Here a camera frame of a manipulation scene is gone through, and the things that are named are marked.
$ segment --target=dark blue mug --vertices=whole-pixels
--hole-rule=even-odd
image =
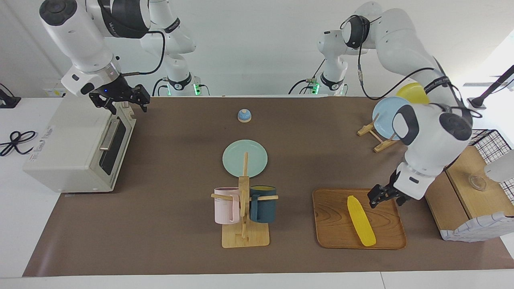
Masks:
[[[256,223],[272,223],[275,221],[277,200],[258,201],[258,198],[276,194],[277,189],[272,186],[250,187],[250,220]]]

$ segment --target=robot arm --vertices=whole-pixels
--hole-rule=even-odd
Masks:
[[[393,119],[393,129],[407,145],[405,159],[386,186],[376,185],[368,194],[372,208],[398,198],[421,199],[435,178],[462,153],[471,137],[472,119],[453,91],[437,61],[416,36],[405,11],[382,12],[376,2],[357,9],[342,27],[345,45],[352,49],[376,49],[385,69],[409,76],[425,87],[431,104],[408,104]],[[360,65],[359,80],[363,86]]]
[[[325,68],[320,76],[319,93],[339,95],[348,69],[348,63],[344,61],[343,55],[351,55],[353,49],[344,43],[341,30],[329,30],[319,37],[318,50],[325,56]]]
[[[136,9],[131,10],[130,17],[121,16],[133,6]],[[140,84],[136,87],[127,84],[96,25],[101,21],[101,30],[115,37],[140,38],[149,29],[146,10],[148,0],[88,0],[85,7],[76,0],[45,0],[41,4],[43,26],[71,59],[72,67],[62,83],[72,94],[88,96],[97,107],[109,109],[113,114],[116,113],[113,102],[117,101],[138,104],[146,112],[150,95]]]
[[[173,13],[169,0],[150,0],[150,16],[152,29],[162,31],[166,35],[164,50],[164,66],[168,76],[168,89],[174,96],[190,96],[199,94],[199,80],[189,71],[188,64],[180,54],[190,53],[196,49],[196,44],[189,30]],[[147,34],[140,40],[141,46],[157,57],[161,57],[162,38],[158,35]]]

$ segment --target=wooden mug rack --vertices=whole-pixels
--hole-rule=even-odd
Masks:
[[[250,177],[248,176],[248,152],[245,152],[243,175],[239,177],[240,217],[236,224],[223,225],[222,247],[257,247],[269,245],[269,227],[267,223],[256,223],[250,220]],[[213,198],[232,201],[232,197],[211,194]],[[278,200],[279,196],[260,196],[258,201]]]

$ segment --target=black pole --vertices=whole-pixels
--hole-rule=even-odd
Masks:
[[[477,98],[473,98],[473,99],[470,99],[469,100],[469,103],[471,103],[471,105],[476,108],[476,109],[479,109],[481,108],[483,105],[484,105],[484,100],[486,99],[486,97],[488,97],[491,93],[493,93],[498,87],[500,87],[500,85],[502,85],[502,83],[505,82],[505,80],[507,80],[512,74],[514,74],[514,65],[511,66],[504,74],[502,74],[497,80],[496,82],[494,82],[493,84],[491,84],[490,87],[488,87],[484,93],[482,93],[482,95],[480,95],[479,97]]]

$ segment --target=wooden plate stand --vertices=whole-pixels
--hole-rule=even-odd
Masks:
[[[222,247],[257,247],[269,245],[269,228],[267,223],[256,223],[250,220],[250,177],[248,176],[248,152],[245,152],[243,175],[239,177],[240,217],[237,224],[223,225]],[[229,196],[211,194],[213,198],[231,201]],[[259,201],[277,200],[279,196],[261,196]]]
[[[363,126],[358,132],[357,132],[357,135],[358,136],[363,136],[364,134],[366,133],[370,133],[372,136],[374,136],[378,141],[380,141],[380,144],[377,145],[373,151],[376,152],[376,153],[379,153],[383,150],[385,150],[386,148],[394,145],[395,143],[397,143],[398,141],[397,140],[393,140],[393,138],[396,136],[396,133],[394,133],[390,138],[386,139],[386,140],[382,140],[374,131],[373,129],[375,128],[375,121],[377,120],[378,116],[380,114],[377,114],[375,116],[375,118],[373,119],[373,121],[370,123],[370,124],[367,124],[365,126]]]

